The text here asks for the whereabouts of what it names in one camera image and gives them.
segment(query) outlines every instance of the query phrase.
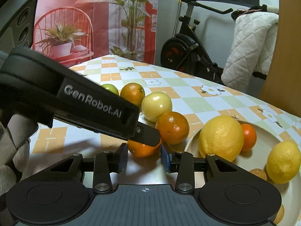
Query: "red chair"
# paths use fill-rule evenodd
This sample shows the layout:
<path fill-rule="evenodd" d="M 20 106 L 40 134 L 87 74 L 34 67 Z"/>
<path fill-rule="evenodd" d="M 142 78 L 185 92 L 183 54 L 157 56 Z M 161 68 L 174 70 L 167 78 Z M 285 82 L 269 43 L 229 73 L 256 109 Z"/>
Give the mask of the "red chair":
<path fill-rule="evenodd" d="M 82 45 L 86 49 L 80 52 L 71 52 L 70 55 L 67 56 L 55 58 L 52 55 L 51 47 L 37 43 L 47 38 L 45 29 L 56 29 L 55 22 L 60 22 L 61 25 L 73 25 L 74 27 L 81 29 L 82 32 L 85 32 L 87 35 L 81 36 L 79 40 L 75 40 L 74 46 Z M 71 67 L 92 59 L 94 48 L 91 19 L 85 12 L 75 7 L 60 7 L 49 11 L 44 14 L 34 26 L 32 49 L 58 61 L 65 67 Z"/>

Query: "adjustment knob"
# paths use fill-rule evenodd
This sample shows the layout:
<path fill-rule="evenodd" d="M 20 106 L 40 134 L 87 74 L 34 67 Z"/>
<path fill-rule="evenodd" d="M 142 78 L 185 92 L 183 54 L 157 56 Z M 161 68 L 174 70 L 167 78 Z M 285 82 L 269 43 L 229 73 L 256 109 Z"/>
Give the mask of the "adjustment knob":
<path fill-rule="evenodd" d="M 193 23 L 196 24 L 196 25 L 199 25 L 199 24 L 200 24 L 200 21 L 198 21 L 197 19 L 195 19 L 195 20 L 193 21 Z"/>

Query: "checkered tablecloth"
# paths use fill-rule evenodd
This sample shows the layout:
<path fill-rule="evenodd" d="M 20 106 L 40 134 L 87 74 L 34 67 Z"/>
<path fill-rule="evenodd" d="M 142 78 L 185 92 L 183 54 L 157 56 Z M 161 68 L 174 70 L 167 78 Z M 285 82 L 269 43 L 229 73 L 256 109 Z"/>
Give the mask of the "checkered tablecloth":
<path fill-rule="evenodd" d="M 184 149 L 185 143 L 208 120 L 218 115 L 230 115 L 239 120 L 256 124 L 280 140 L 301 144 L 301 118 L 282 111 L 254 97 L 225 86 L 155 65 L 133 62 L 108 55 L 71 68 L 97 84 L 111 83 L 119 91 L 130 82 L 144 87 L 145 94 L 165 92 L 173 103 L 173 111 L 185 115 L 190 133 L 185 142 L 172 147 Z M 141 115 L 139 120 L 147 122 Z M 101 149 L 116 149 L 123 141 L 103 134 L 54 121 L 53 128 L 40 125 L 31 137 L 30 163 L 27 175 L 31 175 L 62 158 L 80 152 L 92 157 Z M 126 171 L 112 175 L 113 183 L 170 183 L 160 165 L 159 155 L 136 159 L 129 154 Z"/>

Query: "green apple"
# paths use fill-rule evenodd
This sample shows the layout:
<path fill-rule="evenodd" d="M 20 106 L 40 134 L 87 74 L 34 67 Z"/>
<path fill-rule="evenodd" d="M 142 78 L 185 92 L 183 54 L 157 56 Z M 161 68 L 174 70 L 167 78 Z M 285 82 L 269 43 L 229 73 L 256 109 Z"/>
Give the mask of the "green apple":
<path fill-rule="evenodd" d="M 162 114 L 173 110 L 173 103 L 166 93 L 152 92 L 143 99 L 141 110 L 146 119 L 156 122 Z"/>
<path fill-rule="evenodd" d="M 104 85 L 101 85 L 104 89 L 107 89 L 109 90 L 110 92 L 112 93 L 115 93 L 116 95 L 119 96 L 119 92 L 118 92 L 118 89 L 112 85 L 112 84 L 104 84 Z"/>

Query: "green plant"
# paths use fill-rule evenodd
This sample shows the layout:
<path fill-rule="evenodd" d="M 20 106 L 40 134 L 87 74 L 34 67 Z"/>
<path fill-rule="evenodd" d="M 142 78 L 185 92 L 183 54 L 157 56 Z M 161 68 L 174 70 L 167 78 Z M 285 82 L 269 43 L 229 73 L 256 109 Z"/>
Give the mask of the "green plant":
<path fill-rule="evenodd" d="M 137 60 L 137 50 L 139 43 L 139 30 L 137 25 L 143 21 L 146 16 L 150 17 L 149 13 L 142 9 L 142 5 L 148 3 L 148 0 L 115 0 L 113 4 L 120 5 L 126 15 L 126 19 L 121 20 L 121 26 L 126 28 L 126 33 L 121 33 L 124 41 L 125 51 L 122 51 L 119 47 L 114 46 L 111 48 L 111 52 L 120 57 L 126 57 L 132 60 Z"/>
<path fill-rule="evenodd" d="M 56 21 L 55 25 L 56 29 L 41 29 L 46 31 L 47 37 L 36 44 L 41 44 L 40 46 L 46 49 L 51 46 L 58 46 L 69 42 L 74 43 L 74 41 L 78 40 L 81 36 L 88 35 L 82 32 L 81 29 L 75 28 L 73 25 L 66 25 L 66 23 L 61 25 L 60 22 Z"/>

